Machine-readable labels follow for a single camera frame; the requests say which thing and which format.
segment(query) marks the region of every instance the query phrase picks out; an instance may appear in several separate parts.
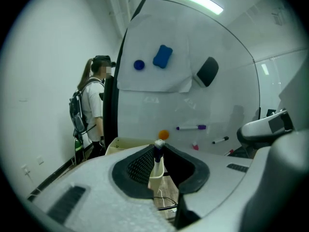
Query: black pants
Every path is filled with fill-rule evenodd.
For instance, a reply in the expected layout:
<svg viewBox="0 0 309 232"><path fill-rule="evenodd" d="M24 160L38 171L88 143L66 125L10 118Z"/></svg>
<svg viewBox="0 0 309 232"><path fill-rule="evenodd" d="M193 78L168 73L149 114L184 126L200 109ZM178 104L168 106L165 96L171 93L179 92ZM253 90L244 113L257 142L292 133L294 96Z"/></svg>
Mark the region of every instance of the black pants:
<svg viewBox="0 0 309 232"><path fill-rule="evenodd" d="M93 145L93 149L90 153L90 156L88 157L89 159L98 157L98 156L104 156L105 155L105 150L102 147L102 145L100 144L100 142L92 142Z"/></svg>

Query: yellow bin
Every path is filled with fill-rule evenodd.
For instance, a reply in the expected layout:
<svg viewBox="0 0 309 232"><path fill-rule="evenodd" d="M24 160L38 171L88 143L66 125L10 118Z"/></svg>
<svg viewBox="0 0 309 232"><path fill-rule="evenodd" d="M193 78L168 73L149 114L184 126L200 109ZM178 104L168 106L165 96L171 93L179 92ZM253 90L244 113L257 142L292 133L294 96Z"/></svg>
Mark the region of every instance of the yellow bin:
<svg viewBox="0 0 309 232"><path fill-rule="evenodd" d="M136 139L136 138L124 138L124 137L116 137L111 144L108 146L105 155L110 155L125 149L130 149L138 146L143 145L151 145L154 144L154 140L147 140L147 139ZM164 160L163 158L160 161L159 165L159 174L154 176L154 170L151 171L150 174L150 187L154 191L154 195L158 193L159 186L161 184L163 174L164 174Z"/></svg>

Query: woman's hair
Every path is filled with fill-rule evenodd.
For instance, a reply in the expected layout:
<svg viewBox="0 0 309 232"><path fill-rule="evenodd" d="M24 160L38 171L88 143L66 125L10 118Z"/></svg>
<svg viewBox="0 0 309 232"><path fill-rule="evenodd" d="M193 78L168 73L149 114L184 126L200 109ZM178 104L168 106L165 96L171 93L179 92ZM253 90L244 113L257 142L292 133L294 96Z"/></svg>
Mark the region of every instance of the woman's hair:
<svg viewBox="0 0 309 232"><path fill-rule="evenodd" d="M85 85L86 85L86 83L87 83L87 81L90 77L90 71L92 71L93 74L97 74L100 67L109 66L107 61L96 60L96 59L93 62L92 61L93 61L93 58L89 59L86 63L81 81L77 85L78 90L82 90L85 87Z"/></svg>

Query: round blue magnet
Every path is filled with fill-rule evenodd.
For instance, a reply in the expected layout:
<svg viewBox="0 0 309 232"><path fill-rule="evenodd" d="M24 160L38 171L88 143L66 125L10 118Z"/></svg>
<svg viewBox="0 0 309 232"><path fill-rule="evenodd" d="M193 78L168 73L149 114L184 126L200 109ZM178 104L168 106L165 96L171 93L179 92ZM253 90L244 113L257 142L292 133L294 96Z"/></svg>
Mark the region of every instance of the round blue magnet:
<svg viewBox="0 0 309 232"><path fill-rule="evenodd" d="M144 61L142 61L142 60L136 60L136 61L134 62L134 68L135 68L136 70L140 71L140 70L144 69L144 67L145 67Z"/></svg>

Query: person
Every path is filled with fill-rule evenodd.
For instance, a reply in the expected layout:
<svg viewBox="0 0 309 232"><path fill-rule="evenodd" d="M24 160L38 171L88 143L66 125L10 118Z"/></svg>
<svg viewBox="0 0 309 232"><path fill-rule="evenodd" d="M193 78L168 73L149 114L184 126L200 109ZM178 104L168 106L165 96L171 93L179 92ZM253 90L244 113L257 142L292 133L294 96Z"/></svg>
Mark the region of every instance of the person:
<svg viewBox="0 0 309 232"><path fill-rule="evenodd" d="M93 150L88 157L92 159L100 155L105 154L105 150L102 149L101 141L103 137L103 101L100 94L104 93L104 86L98 82L90 83L86 86L86 83L91 78L96 78L100 82L104 78L109 77L110 64L107 61L98 59L89 59L81 81L77 88L83 90L82 93L82 113L85 116L87 125L87 135L92 141Z"/></svg>

